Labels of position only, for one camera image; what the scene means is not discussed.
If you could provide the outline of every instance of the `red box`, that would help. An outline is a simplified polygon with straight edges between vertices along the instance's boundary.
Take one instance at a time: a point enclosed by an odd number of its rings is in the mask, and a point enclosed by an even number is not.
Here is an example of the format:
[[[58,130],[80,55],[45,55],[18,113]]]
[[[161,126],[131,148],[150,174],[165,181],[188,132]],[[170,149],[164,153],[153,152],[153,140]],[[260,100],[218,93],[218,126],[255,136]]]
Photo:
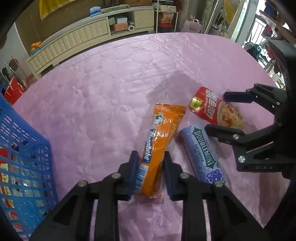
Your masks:
[[[125,29],[128,29],[128,24],[127,23],[112,24],[111,29],[113,31],[125,30]]]

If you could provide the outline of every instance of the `bolt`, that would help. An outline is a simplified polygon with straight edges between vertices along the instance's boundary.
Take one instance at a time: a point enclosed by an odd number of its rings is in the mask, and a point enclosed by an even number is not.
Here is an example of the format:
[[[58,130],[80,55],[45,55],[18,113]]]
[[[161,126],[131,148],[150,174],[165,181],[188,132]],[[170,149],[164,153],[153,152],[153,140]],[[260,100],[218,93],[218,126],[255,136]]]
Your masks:
[[[238,161],[239,161],[240,163],[244,163],[245,160],[246,160],[246,158],[245,158],[244,156],[239,156],[239,158],[238,158]]]
[[[111,177],[114,179],[119,179],[119,178],[121,178],[121,174],[119,172],[115,172],[111,175]]]
[[[180,174],[180,177],[181,177],[182,179],[187,179],[187,178],[189,178],[189,174],[186,173],[186,172],[182,172],[182,173]]]
[[[79,181],[79,182],[77,183],[77,185],[80,186],[80,187],[85,187],[85,186],[87,185],[87,181],[85,181],[85,180],[81,180],[81,181]]]
[[[239,135],[238,135],[238,134],[234,134],[234,135],[232,136],[232,138],[235,139],[235,140],[237,140],[237,139],[239,139]]]
[[[215,181],[215,182],[214,182],[214,185],[215,185],[216,187],[220,188],[220,187],[223,186],[223,182],[221,182],[221,181]]]

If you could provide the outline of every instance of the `red snack package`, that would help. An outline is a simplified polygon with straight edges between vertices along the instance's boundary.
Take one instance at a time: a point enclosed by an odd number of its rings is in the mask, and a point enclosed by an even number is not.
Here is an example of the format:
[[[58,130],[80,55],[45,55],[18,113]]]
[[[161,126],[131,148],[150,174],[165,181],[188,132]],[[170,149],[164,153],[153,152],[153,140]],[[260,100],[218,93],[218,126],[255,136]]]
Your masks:
[[[242,115],[206,87],[196,92],[189,109],[211,124],[239,130],[243,128]]]

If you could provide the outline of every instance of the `pile of oranges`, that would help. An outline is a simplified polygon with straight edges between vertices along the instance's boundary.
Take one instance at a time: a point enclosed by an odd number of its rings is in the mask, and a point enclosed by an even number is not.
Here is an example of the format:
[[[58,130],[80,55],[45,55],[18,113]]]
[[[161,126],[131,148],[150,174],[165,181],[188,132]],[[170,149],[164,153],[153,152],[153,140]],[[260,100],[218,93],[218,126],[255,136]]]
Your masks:
[[[36,48],[38,48],[40,44],[41,44],[41,41],[39,41],[37,43],[33,43],[31,45],[31,52],[33,52]]]

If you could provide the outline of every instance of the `bed sheet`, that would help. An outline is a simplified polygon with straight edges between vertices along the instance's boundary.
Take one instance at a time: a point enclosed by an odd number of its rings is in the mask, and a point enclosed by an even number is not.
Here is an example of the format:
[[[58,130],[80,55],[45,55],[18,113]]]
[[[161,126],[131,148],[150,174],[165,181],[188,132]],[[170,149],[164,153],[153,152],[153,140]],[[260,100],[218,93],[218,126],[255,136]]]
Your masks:
[[[239,45],[218,36],[149,34],[107,43],[62,63],[35,83],[15,110],[49,139],[59,199],[79,181],[96,182],[143,152],[157,102],[186,106],[179,130],[205,120],[190,112],[195,92],[205,86],[222,96],[254,83],[274,85]],[[252,104],[233,104],[244,117],[246,133],[273,123],[273,115]],[[211,138],[227,186],[265,225],[288,186],[277,173],[236,171],[231,146]],[[193,174],[178,135],[167,148],[183,171]],[[181,238],[182,202],[135,195],[119,202],[121,240]]]

